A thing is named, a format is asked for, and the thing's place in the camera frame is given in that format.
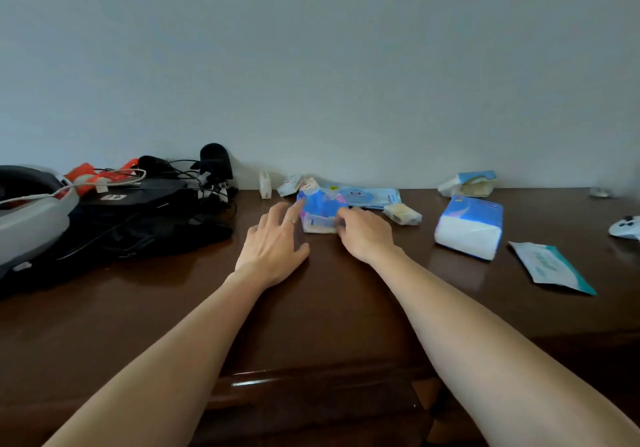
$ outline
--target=wall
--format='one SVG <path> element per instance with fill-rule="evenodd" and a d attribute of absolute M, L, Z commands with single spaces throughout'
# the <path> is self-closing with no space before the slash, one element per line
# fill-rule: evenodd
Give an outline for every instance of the wall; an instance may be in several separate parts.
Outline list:
<path fill-rule="evenodd" d="M 208 142 L 255 169 L 432 187 L 630 177 L 640 0 L 0 0 L 0 161 Z"/>

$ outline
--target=game controller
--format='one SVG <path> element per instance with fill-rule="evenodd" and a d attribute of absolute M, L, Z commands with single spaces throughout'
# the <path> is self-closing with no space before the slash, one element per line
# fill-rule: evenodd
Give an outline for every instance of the game controller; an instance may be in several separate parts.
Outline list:
<path fill-rule="evenodd" d="M 611 225 L 609 234 L 619 238 L 640 240 L 640 216 L 625 216 Z"/>

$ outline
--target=teal stripe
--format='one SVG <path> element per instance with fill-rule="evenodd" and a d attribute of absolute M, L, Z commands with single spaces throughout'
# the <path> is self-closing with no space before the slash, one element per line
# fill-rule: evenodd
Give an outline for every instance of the teal stripe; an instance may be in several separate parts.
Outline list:
<path fill-rule="evenodd" d="M 575 275 L 575 278 L 578 279 L 578 290 L 580 290 L 580 292 L 585 292 L 589 295 L 597 295 L 596 290 L 594 290 L 593 287 L 591 287 L 587 283 L 587 281 L 582 278 L 580 273 L 573 267 L 573 265 L 569 263 L 569 261 L 566 258 L 564 258 L 560 254 L 560 252 L 556 247 L 552 247 L 551 245 L 546 245 L 546 248 L 549 251 L 551 251 L 551 253 L 553 253 L 558 258 L 558 260 L 560 260 L 562 263 L 567 265 L 567 268 L 569 268 L 569 270 L 572 271 L 572 273 Z"/>

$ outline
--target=white and teal packet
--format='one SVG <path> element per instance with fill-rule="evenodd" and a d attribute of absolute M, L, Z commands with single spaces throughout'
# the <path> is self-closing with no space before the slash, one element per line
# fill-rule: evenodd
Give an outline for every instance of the white and teal packet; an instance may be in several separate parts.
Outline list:
<path fill-rule="evenodd" d="M 556 247 L 514 241 L 510 241 L 509 244 L 516 251 L 535 283 L 564 285 L 580 292 L 596 295 L 596 290 L 582 278 L 566 258 L 560 255 Z"/>

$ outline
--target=glossy tabletop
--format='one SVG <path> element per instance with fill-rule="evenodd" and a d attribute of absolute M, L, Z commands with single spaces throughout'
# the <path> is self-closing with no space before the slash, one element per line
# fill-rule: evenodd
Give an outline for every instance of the glossy tabletop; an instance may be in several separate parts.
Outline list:
<path fill-rule="evenodd" d="M 490 199 L 504 206 L 504 234 L 491 263 L 434 244 L 448 202 L 434 190 L 401 192 L 423 221 L 417 227 L 394 224 L 394 238 L 414 260 L 543 347 L 637 337 L 640 243 L 607 235 L 613 222 L 637 208 L 587 194 L 494 191 Z M 247 228 L 280 200 L 274 195 L 263 201 L 258 191 L 240 192 L 236 232 L 224 243 L 114 263 L 52 289 L 2 299 L 0 424 L 29 415 L 64 416 L 82 404 L 219 287 L 234 269 Z M 409 322 L 372 269 L 350 257 L 335 235 L 305 235 L 298 224 L 296 239 L 309 242 L 308 262 L 260 298 L 221 382 L 330 370 L 424 372 L 429 363 Z M 534 285 L 509 240 L 555 245 L 598 295 Z"/>

